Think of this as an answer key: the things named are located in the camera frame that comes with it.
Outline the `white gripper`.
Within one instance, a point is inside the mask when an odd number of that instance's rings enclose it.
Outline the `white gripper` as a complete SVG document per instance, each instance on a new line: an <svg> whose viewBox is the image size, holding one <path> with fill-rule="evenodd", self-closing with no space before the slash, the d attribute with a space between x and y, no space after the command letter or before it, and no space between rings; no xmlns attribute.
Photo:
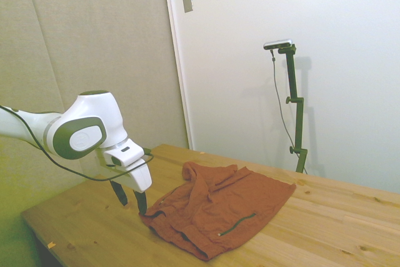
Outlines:
<svg viewBox="0 0 400 267"><path fill-rule="evenodd" d="M117 178L112 180L115 182L111 182L111 186L119 202L123 206L128 204L128 197L122 185L131 188L134 190L139 214L143 216L146 214L148 205L145 190L152 185L152 179L145 160L139 159L129 166L100 166L99 172L106 178L112 178L118 175Z"/></svg>

